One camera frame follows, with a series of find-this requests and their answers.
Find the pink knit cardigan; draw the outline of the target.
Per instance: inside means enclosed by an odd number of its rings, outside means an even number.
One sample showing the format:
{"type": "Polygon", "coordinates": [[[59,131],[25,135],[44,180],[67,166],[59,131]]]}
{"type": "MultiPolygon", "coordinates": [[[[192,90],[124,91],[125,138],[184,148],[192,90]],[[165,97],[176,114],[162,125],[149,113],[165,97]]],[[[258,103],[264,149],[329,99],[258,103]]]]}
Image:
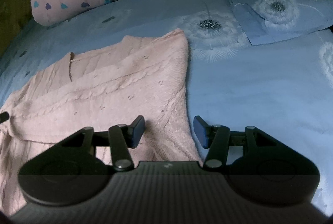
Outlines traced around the pink knit cardigan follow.
{"type": "Polygon", "coordinates": [[[162,37],[125,36],[118,44],[68,53],[10,94],[1,124],[1,211],[24,204],[17,174],[31,158],[74,132],[106,131],[142,115],[146,131],[134,163],[197,161],[186,110],[189,43],[180,29],[162,37]]]}

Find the blue dandelion bed sheet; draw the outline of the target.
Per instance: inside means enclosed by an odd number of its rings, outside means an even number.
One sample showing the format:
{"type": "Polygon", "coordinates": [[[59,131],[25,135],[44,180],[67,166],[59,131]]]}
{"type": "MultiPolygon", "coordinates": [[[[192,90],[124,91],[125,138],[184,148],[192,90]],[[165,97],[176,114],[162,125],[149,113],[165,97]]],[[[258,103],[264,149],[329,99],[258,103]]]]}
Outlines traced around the blue dandelion bed sheet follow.
{"type": "Polygon", "coordinates": [[[190,44],[189,118],[233,130],[254,125],[320,170],[313,204],[332,214],[332,32],[251,45],[229,0],[119,0],[43,27],[24,28],[1,57],[1,101],[67,53],[115,44],[126,35],[182,29],[190,44]]]}

